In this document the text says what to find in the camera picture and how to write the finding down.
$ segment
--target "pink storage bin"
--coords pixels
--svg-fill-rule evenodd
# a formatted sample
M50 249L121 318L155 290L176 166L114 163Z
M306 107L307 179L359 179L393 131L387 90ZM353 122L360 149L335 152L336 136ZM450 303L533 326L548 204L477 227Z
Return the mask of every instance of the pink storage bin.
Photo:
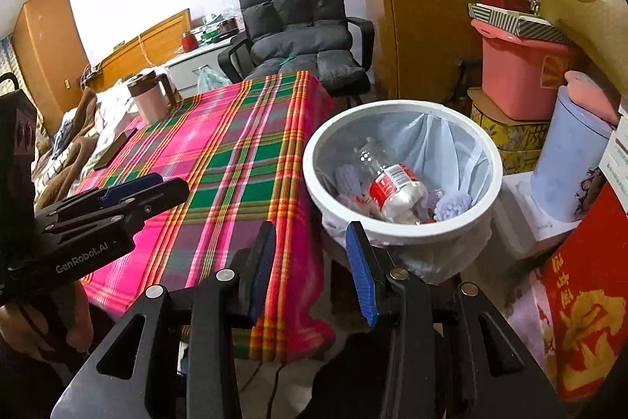
M514 120L547 120L577 50L562 43L520 38L473 19L482 35L482 89Z

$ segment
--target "wooden headboard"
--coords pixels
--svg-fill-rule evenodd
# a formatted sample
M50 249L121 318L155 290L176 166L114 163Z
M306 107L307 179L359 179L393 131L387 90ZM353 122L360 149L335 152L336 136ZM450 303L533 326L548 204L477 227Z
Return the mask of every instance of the wooden headboard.
M113 86L118 79L127 78L149 68L151 65L144 57L142 45L146 57L153 64L164 64L177 55L177 49L181 46L181 36L191 28L190 9L187 9L144 31L139 37L125 43L103 60L100 75L89 82L90 87L95 91L104 91Z

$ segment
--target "blue canister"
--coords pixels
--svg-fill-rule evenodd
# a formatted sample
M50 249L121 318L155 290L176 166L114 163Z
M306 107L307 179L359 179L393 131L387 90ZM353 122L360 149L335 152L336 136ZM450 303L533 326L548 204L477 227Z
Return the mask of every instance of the blue canister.
M557 220L582 218L595 201L604 177L599 169L612 128L576 105L560 86L549 131L531 177L532 197Z

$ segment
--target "gray cushioned chair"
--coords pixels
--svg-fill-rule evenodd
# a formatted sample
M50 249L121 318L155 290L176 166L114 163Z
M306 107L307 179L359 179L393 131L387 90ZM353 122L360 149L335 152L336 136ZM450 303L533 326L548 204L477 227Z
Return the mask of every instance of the gray cushioned chair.
M358 95L370 90L366 72L373 55L373 24L347 17L344 0L240 0L240 6L246 32L219 56L232 82L307 70L334 97L357 97L359 102ZM362 34L361 65L351 54L348 23Z

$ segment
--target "barcode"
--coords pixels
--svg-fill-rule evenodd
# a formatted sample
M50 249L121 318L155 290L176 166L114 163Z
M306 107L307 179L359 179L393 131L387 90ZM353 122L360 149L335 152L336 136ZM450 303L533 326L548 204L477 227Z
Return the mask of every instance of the barcode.
M397 190L405 187L408 183L412 183L412 179L407 175L406 170L399 164L390 166L384 172L391 179L392 184Z

